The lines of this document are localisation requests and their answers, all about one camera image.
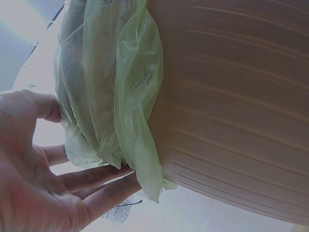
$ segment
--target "hand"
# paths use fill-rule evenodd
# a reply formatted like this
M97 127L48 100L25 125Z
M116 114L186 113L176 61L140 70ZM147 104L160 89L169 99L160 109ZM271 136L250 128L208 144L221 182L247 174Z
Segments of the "hand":
M140 190L134 174L101 185L129 174L128 167L54 175L49 166L68 159L64 146L32 144L38 118L60 121L54 96L0 93L0 231L80 231Z

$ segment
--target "green plastic bag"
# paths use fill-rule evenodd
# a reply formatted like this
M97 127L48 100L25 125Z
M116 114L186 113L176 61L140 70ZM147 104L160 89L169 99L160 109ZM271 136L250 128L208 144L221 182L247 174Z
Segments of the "green plastic bag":
M76 165L128 164L158 202L163 179L147 125L163 52L147 0L69 0L55 54L66 152Z

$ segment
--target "white wall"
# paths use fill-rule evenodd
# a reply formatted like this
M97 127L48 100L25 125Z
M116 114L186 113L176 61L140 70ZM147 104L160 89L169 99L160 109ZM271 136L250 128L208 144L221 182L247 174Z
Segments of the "white wall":
M26 0L41 15L43 21L48 22L61 8L64 0ZM18 20L19 14L12 12ZM15 78L33 48L31 42L20 38L0 21L0 91L13 86Z

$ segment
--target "beige trash can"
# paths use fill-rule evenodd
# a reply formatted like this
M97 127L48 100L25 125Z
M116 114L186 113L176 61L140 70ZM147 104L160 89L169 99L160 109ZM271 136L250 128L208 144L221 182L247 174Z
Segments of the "beige trash can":
M149 124L165 175L309 225L309 1L150 0L165 79Z

